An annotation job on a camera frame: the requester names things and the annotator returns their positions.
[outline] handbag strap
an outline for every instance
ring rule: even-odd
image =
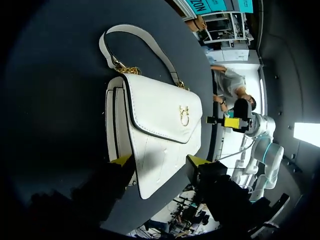
[[[151,36],[150,33],[148,33],[146,30],[143,30],[138,26],[134,26],[130,24],[115,25],[109,28],[109,30],[104,32],[103,35],[100,37],[99,47],[102,54],[106,58],[109,68],[115,69],[120,73],[141,74],[140,70],[137,67],[126,67],[111,52],[110,48],[105,42],[105,35],[115,33],[115,32],[129,33],[142,39],[149,46],[149,48],[151,48],[151,50],[162,60],[164,65],[169,70],[175,85],[177,85],[179,88],[189,90],[188,88],[185,87],[184,82],[180,80],[174,65],[172,64],[170,59],[167,57],[167,55],[164,53],[164,51],[162,51],[162,49],[160,48],[156,40]]]

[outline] gold chain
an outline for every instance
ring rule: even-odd
[[[132,67],[126,67],[122,62],[116,61],[115,62],[117,65],[115,67],[115,70],[121,74],[136,74],[136,75],[141,75],[141,71],[138,67],[132,66]],[[184,82],[179,80],[178,83],[176,83],[176,86],[178,88],[190,91],[190,88],[186,87]]]
[[[115,70],[121,74],[136,74],[141,75],[141,71],[138,67],[132,66],[132,67],[126,67],[122,62],[117,61],[117,66],[115,67]]]
[[[178,88],[181,88],[181,89],[184,89],[184,90],[187,90],[187,91],[190,91],[190,88],[186,87],[184,82],[179,80],[178,83],[175,84]]]

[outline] gray shirt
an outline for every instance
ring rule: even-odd
[[[238,99],[236,90],[246,87],[245,78],[230,69],[227,69],[225,73],[214,70],[214,78],[217,84],[217,94],[223,95],[228,110],[232,109]]]

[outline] robotic arm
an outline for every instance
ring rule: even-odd
[[[265,189],[273,189],[276,186],[284,148],[273,143],[276,124],[271,117],[252,112],[251,104],[247,100],[238,99],[234,104],[233,118],[208,117],[207,123],[220,123],[253,139],[248,165],[246,168],[235,169],[232,176],[232,179],[239,183],[241,175],[257,174],[257,162],[264,164],[264,174],[258,177],[250,201],[257,201],[264,196]]]

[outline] light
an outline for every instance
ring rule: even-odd
[[[264,89],[264,82],[262,78],[260,79],[260,88],[261,88],[261,114],[265,115],[265,89]]]
[[[293,137],[320,148],[320,123],[296,122]]]

